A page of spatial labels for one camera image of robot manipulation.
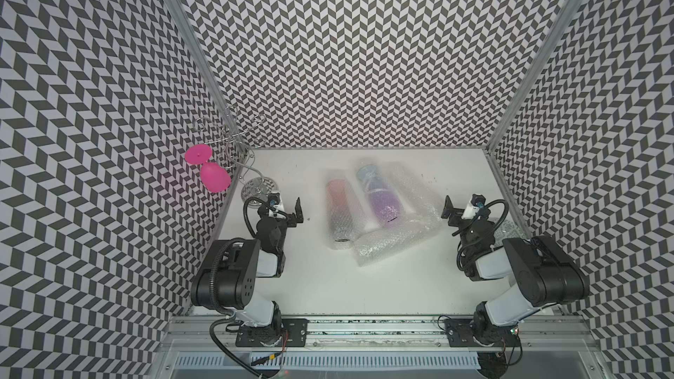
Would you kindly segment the red black ribbed vase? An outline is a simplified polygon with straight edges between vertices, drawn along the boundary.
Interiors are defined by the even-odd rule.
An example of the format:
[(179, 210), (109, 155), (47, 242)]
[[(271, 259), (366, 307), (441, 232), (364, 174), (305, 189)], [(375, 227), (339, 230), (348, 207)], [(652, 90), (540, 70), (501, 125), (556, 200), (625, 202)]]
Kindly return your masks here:
[(351, 211), (349, 197), (345, 179), (331, 179), (326, 185), (328, 231), (336, 249), (351, 247), (356, 238), (357, 224)]

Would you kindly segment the clear bubble wrap sheet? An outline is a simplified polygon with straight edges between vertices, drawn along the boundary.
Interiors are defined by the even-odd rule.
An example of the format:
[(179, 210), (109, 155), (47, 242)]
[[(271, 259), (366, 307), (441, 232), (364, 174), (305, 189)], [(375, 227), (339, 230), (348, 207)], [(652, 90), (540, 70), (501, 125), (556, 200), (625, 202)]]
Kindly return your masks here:
[(330, 247), (349, 249), (365, 234), (367, 214), (345, 171), (329, 170), (325, 185)]

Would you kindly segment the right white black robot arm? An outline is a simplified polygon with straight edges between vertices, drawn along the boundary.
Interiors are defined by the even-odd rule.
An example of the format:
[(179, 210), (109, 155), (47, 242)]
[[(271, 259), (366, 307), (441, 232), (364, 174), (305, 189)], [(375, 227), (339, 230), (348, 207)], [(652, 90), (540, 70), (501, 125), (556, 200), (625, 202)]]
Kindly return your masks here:
[(509, 279), (506, 291), (476, 306), (470, 319), (440, 317), (451, 347), (513, 347), (519, 323), (540, 310), (584, 300), (588, 275), (549, 235), (497, 240), (509, 214), (503, 199), (473, 195), (461, 210), (445, 198), (441, 218), (457, 229), (456, 267), (472, 282)]

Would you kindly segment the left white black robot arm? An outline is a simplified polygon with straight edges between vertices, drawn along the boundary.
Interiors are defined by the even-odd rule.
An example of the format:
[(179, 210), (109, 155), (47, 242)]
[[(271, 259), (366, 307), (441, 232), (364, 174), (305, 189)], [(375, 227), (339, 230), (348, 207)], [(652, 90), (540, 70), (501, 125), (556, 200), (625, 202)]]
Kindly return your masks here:
[(217, 312), (236, 326), (237, 347), (303, 347), (307, 319), (285, 319), (277, 302), (256, 291), (256, 281), (284, 273), (288, 230), (304, 222), (301, 201), (284, 211), (280, 194), (247, 198), (248, 239), (216, 240), (191, 284), (191, 303)]

